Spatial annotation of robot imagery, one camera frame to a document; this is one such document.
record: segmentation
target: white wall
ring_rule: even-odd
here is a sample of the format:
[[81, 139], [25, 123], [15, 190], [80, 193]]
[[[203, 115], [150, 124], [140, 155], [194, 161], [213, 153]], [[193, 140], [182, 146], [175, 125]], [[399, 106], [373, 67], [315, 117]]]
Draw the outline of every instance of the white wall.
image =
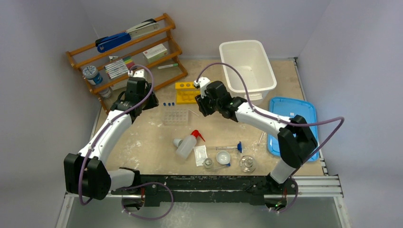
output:
[[[402, 227], [403, 2], [334, 0], [299, 57], [320, 120], [345, 124], [324, 147], [354, 227]], [[333, 126], [321, 126], [324, 139]]]
[[0, 227], [54, 227], [99, 110], [65, 51], [96, 35], [78, 0], [4, 0], [0, 31]]
[[100, 37], [168, 13], [182, 57], [219, 57], [226, 41], [257, 39], [271, 58], [298, 56], [330, 0], [81, 0]]

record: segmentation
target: tabletop surface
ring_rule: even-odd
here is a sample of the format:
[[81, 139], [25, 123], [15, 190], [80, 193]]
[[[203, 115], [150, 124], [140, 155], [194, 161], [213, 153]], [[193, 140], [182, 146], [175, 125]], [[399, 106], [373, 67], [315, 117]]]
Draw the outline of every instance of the tabletop surface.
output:
[[[196, 79], [201, 70], [209, 63], [219, 60], [181, 60], [189, 75], [181, 79], [181, 82], [191, 82]], [[267, 109], [269, 100], [275, 96], [291, 97], [303, 100], [299, 80], [292, 61], [271, 61], [274, 75], [277, 80], [277, 87], [270, 91], [259, 107]], [[156, 85], [168, 78], [178, 75], [178, 67], [152, 70]], [[211, 81], [220, 80], [225, 82], [222, 66], [215, 65], [207, 69], [204, 77]], [[116, 100], [117, 95], [124, 89], [114, 91], [111, 98], [106, 100], [107, 105]], [[204, 117], [198, 110], [196, 104], [182, 104], [177, 107], [189, 108], [199, 116], [189, 112], [189, 124], [186, 126], [165, 126], [163, 114], [169, 107], [162, 103], [175, 102], [176, 91], [174, 84], [156, 91], [159, 99], [159, 106], [143, 111], [136, 121], [123, 133], [120, 140], [112, 150], [106, 168], [116, 170], [119, 167], [138, 169], [141, 174], [171, 174], [171, 175], [267, 175], [273, 170], [279, 161], [267, 150], [267, 136], [262, 139], [260, 146], [258, 141], [262, 131], [242, 123], [237, 123], [223, 118], [219, 113]], [[96, 130], [104, 123], [106, 114], [103, 110], [99, 115]], [[242, 141], [243, 153], [231, 153], [231, 166], [219, 171], [211, 171], [203, 166], [197, 167], [194, 152], [185, 160], [176, 155], [176, 147], [173, 144], [174, 138], [183, 139], [193, 130], [199, 130], [206, 142], [200, 138], [197, 145], [221, 146], [236, 145]], [[216, 160], [218, 151], [207, 150], [207, 155], [213, 160], [213, 166], [219, 167]], [[239, 166], [240, 158], [244, 155], [252, 156], [257, 163], [257, 169], [253, 173], [244, 173]], [[321, 163], [319, 161], [305, 164], [297, 173], [299, 176], [323, 176]]]

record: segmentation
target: blue cap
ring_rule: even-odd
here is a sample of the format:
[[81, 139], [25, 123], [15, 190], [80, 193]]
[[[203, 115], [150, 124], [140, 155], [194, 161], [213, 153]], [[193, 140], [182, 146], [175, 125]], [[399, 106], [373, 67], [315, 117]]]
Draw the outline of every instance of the blue cap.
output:
[[242, 153], [242, 143], [241, 143], [241, 142], [238, 143], [237, 149], [238, 149], [238, 151], [239, 151], [240, 153]]

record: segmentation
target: box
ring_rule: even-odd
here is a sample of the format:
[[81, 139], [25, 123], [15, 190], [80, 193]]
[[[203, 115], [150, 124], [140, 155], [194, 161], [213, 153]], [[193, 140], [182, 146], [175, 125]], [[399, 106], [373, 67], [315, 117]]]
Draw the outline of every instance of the box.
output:
[[[221, 61], [233, 66], [240, 73], [250, 100], [254, 105], [259, 105], [267, 93], [277, 86], [262, 43], [257, 40], [231, 41], [222, 43], [219, 49]], [[246, 99], [245, 89], [238, 75], [226, 66], [223, 68], [230, 94]]]
[[[305, 118], [308, 124], [316, 123], [316, 109], [313, 104], [307, 101], [301, 101], [293, 98], [287, 97], [273, 97], [269, 103], [269, 112], [289, 116], [290, 118], [300, 115]], [[317, 136], [317, 126], [309, 127], [312, 134], [315, 136], [316, 141], [319, 141]], [[275, 137], [268, 134], [267, 135], [267, 149], [273, 155], [280, 156], [280, 146]], [[319, 158], [319, 152], [316, 152], [308, 162], [314, 162]]]
[[148, 63], [152, 63], [163, 56], [168, 54], [168, 50], [165, 48], [163, 44], [159, 44], [155, 47], [152, 47], [146, 51], [143, 51], [144, 57], [147, 59]]

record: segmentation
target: blue stapler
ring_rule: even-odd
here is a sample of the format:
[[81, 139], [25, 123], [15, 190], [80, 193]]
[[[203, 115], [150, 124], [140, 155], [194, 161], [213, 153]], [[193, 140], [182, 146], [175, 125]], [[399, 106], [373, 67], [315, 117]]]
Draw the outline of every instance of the blue stapler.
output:
[[103, 52], [111, 50], [121, 44], [124, 44], [127, 41], [130, 41], [130, 39], [131, 39], [131, 37], [127, 32], [122, 32], [122, 33], [115, 34], [113, 36], [97, 39], [95, 41], [95, 46], [96, 46], [98, 52], [103, 53]]

